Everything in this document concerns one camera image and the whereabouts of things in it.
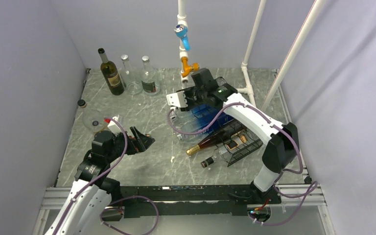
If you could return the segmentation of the clear bottle dark label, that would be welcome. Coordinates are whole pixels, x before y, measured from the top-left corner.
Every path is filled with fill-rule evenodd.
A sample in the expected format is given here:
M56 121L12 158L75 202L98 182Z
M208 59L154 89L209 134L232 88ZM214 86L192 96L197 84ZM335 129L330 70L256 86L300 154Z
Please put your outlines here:
M130 62L127 54L121 55L121 60L123 63L122 78L127 91L132 95L141 93L141 75L138 68Z

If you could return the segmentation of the clear blue bottle upper left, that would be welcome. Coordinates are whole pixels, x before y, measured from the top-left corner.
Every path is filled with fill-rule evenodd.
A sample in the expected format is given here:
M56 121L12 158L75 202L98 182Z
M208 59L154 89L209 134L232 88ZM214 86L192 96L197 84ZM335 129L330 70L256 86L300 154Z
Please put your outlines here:
M190 111L183 112L181 109L172 111L170 114L171 121L176 120L188 120L194 121L198 125L208 125L212 119L216 116L218 110L203 104L198 107L191 109Z

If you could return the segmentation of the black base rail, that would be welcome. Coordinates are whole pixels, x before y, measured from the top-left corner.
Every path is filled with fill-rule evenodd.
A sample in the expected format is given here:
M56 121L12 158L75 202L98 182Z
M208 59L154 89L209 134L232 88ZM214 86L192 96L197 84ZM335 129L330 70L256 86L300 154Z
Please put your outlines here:
M155 215L230 214L243 216L252 206L278 205L275 189L259 191L253 184L196 186L121 186L109 207L124 218Z

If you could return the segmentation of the clear black-capped bottle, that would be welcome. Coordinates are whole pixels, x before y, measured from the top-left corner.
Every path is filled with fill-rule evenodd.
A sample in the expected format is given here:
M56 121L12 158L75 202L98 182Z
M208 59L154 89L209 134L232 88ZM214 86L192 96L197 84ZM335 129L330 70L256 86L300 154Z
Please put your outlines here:
M201 162L202 168L212 165L217 158L227 163L227 167L238 162L246 156L246 146L251 143L245 134L235 135L229 141L218 146L213 155Z

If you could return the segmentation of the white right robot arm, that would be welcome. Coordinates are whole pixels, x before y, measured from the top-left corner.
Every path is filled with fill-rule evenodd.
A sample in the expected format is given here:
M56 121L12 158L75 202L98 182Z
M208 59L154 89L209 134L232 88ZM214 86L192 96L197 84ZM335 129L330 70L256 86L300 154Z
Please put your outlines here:
M263 166L253 180L250 196L256 203L264 202L269 197L269 189L288 171L287 165L295 158L302 164L297 126L269 117L222 78L213 78L207 68L195 71L192 78L194 86L169 95L168 104L181 111L207 104L218 110L217 117L222 113L233 117L262 141L266 146Z

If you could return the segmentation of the orange pipe valve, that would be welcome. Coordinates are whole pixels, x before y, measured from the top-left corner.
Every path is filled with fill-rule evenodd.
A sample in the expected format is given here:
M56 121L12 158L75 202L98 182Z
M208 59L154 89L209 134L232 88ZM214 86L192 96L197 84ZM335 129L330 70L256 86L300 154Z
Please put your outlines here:
M192 65L189 65L188 64L188 57L186 56L183 56L181 58L181 62L182 62L182 73L181 73L181 76L183 78L187 77L191 72L193 71L197 71L200 69L200 66L198 63L193 63Z

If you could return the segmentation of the tall clear open-neck bottle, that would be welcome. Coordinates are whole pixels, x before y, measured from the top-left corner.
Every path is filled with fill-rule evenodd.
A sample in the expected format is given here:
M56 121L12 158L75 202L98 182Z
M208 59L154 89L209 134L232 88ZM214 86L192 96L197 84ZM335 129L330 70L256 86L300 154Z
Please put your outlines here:
M217 82L219 87L227 83L227 81L223 77L217 77L215 81Z

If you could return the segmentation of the white diagonal pole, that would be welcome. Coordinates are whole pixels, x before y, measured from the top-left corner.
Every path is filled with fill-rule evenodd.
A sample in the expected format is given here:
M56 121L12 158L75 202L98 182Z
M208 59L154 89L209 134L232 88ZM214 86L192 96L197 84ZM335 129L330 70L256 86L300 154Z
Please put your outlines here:
M286 73L290 69L297 53L301 49L301 46L303 45L305 39L307 38L310 30L312 29L315 21L317 20L319 14L321 13L324 5L326 4L327 0L315 0L312 7L310 8L308 15L306 16L289 52L287 53L284 62L282 63L279 72L270 87L265 100L261 106L261 110L265 110L269 103L271 102L272 98L274 97L276 91L281 85L281 82L283 81Z

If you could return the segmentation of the round clear flask bottle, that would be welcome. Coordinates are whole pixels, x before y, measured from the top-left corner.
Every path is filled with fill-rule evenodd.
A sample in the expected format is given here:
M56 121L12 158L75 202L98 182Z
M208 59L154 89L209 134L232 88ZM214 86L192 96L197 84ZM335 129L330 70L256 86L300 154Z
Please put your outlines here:
M100 111L91 108L83 99L78 100L77 105L82 110L82 122L89 131L96 134L108 130L107 122Z

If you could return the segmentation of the brown gold-capped wine bottle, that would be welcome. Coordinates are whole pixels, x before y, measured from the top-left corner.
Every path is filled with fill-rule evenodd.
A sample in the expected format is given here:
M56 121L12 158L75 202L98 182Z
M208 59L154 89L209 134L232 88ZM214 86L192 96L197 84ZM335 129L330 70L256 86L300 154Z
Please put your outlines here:
M231 136L245 130L245 127L229 128L229 129L220 129L214 133L209 134L204 139L202 139L198 144L186 150L187 155L191 156L194 153L209 148L211 146L224 143L231 139Z

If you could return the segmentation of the dark green wine bottle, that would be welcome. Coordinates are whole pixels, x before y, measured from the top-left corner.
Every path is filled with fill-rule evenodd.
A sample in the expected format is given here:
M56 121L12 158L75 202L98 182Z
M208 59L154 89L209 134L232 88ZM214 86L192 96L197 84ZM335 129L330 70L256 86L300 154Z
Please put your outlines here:
M103 48L99 48L98 54L101 58L100 70L106 80L108 88L113 95L120 95L124 92L124 85L114 62L110 61Z

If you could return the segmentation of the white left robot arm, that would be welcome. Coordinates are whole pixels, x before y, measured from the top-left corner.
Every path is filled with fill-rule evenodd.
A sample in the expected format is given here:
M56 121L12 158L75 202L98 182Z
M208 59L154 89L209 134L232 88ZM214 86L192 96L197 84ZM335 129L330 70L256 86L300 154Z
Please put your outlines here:
M155 142L134 126L130 130L131 135L108 130L94 135L91 149L77 167L68 197L46 231L47 235L83 235L88 223L105 207L116 205L123 198L120 182L108 178L111 163L125 154L142 153Z

